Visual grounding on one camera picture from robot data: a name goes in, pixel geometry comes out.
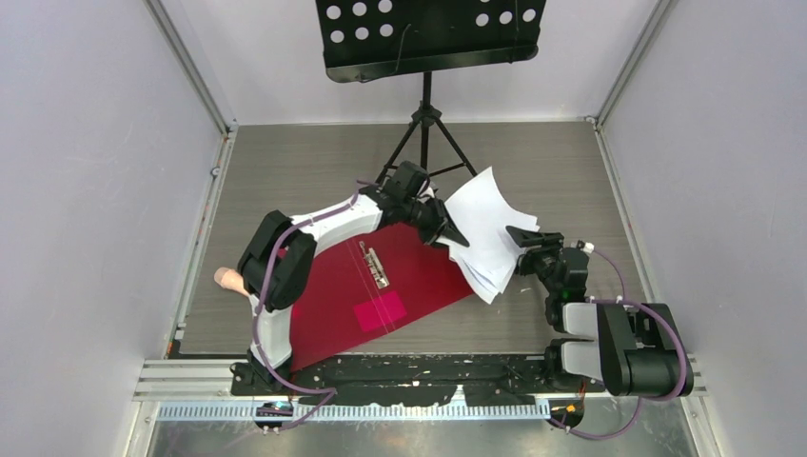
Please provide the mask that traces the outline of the stack of white paper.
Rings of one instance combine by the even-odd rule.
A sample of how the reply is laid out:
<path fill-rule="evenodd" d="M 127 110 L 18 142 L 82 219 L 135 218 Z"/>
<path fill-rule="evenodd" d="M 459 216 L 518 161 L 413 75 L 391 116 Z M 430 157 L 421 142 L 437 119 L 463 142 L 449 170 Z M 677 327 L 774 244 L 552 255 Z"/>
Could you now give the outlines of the stack of white paper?
<path fill-rule="evenodd" d="M 466 239 L 466 247 L 442 236 L 449 259 L 457 264 L 473 292 L 490 305 L 504 293 L 519 257 L 525 252 L 506 231 L 540 228 L 538 217 L 514 209 L 502 195 L 491 167 L 457 189 L 446 201 L 448 215 Z"/>

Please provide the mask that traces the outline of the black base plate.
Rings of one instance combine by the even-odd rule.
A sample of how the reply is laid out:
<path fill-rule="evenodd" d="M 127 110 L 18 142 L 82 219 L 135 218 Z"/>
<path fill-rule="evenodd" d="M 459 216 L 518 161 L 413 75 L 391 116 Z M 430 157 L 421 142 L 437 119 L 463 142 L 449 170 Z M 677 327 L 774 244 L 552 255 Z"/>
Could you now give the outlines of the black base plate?
<path fill-rule="evenodd" d="M 249 356 L 230 365 L 235 396 L 297 397 L 306 406 L 445 406 L 463 396 L 472 407 L 521 406 L 535 395 L 602 393 L 582 377 L 559 375 L 537 354 L 338 355 L 271 375 Z"/>

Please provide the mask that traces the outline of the aluminium frame rail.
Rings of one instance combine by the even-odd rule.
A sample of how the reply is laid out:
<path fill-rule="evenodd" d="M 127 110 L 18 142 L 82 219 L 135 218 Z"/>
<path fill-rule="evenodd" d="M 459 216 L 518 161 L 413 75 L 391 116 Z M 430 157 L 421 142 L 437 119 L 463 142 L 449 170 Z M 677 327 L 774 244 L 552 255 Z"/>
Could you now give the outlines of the aluminium frame rail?
<path fill-rule="evenodd" d="M 158 421 L 173 422 L 292 422 L 304 417 L 309 422 L 389 422 L 389 421 L 471 421 L 546 420 L 549 403 L 536 400 L 526 405 L 476 406 L 451 401 L 443 406 L 404 407 L 396 405 L 323 406 L 320 408 L 289 402 L 164 402 L 156 413 Z"/>

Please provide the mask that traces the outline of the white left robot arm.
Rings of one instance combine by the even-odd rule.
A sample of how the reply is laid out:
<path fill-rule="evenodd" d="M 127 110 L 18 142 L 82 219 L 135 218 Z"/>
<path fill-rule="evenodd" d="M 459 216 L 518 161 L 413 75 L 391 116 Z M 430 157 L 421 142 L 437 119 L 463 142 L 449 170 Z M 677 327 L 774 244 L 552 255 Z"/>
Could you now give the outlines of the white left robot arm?
<path fill-rule="evenodd" d="M 266 392 L 279 394 L 290 386 L 291 315 L 316 256 L 396 224 L 417 229 L 428 246 L 470 245 L 445 202 L 432 192 L 427 172 L 409 161 L 380 183 L 360 183 L 336 205 L 297 216 L 279 210 L 264 216 L 236 270 L 251 305 L 250 362 Z"/>

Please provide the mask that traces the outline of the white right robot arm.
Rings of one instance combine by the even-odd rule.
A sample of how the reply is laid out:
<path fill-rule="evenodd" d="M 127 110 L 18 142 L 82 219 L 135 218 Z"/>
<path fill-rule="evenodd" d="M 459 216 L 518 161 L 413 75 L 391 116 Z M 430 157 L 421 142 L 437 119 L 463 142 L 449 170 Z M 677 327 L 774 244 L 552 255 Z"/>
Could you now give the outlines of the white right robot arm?
<path fill-rule="evenodd" d="M 545 352 L 548 386 L 563 391 L 587 379 L 614 396 L 656 401 L 694 390 L 695 372 L 667 305 L 590 296 L 588 267 L 597 253 L 591 243 L 567 245 L 558 232 L 506 231 L 523 250 L 516 272 L 544 286 L 545 318 L 562 335 Z"/>

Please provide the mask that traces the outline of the red plastic folder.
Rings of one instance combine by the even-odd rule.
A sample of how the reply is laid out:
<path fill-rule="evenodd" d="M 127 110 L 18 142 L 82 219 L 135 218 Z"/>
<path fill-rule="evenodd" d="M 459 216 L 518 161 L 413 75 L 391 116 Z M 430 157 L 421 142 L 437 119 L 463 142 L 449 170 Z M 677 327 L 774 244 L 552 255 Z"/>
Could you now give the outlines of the red plastic folder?
<path fill-rule="evenodd" d="M 390 285 L 378 289 L 359 242 L 373 247 Z M 290 321 L 291 367 L 305 368 L 403 328 L 470 296 L 444 248 L 396 224 L 318 255 Z"/>

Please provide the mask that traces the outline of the metal folder clip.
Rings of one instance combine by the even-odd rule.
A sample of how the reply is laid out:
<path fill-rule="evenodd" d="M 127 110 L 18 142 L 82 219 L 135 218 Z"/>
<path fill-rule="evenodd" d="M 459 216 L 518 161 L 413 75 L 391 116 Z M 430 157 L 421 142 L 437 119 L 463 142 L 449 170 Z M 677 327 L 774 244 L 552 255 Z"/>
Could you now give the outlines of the metal folder clip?
<path fill-rule="evenodd" d="M 369 247 L 364 241 L 359 242 L 359 247 L 376 287 L 378 289 L 387 288 L 390 283 L 376 250 Z"/>

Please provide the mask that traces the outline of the pink plastic cylinder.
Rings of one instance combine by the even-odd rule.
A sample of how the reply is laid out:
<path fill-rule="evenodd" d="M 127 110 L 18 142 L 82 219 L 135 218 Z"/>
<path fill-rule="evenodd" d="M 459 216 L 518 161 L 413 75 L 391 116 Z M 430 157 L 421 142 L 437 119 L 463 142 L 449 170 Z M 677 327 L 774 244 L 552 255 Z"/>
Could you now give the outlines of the pink plastic cylinder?
<path fill-rule="evenodd" d="M 214 281 L 223 289 L 234 291 L 245 297 L 250 296 L 245 288 L 243 277 L 235 269 L 218 268 L 214 273 Z"/>

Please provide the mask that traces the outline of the black music stand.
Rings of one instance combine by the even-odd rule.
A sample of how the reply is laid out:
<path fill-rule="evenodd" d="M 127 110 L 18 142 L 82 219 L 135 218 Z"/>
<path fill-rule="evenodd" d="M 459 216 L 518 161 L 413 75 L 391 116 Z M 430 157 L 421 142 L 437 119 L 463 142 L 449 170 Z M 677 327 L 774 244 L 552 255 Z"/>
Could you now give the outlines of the black music stand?
<path fill-rule="evenodd" d="M 477 172 L 432 103 L 433 74 L 534 58 L 545 0 L 318 1 L 327 77 L 340 84 L 420 74 L 422 98 L 403 138 L 377 180 L 397 168 L 414 133 L 421 133 L 420 166 L 428 167 L 429 132 L 437 127 L 455 151 L 458 168 Z"/>

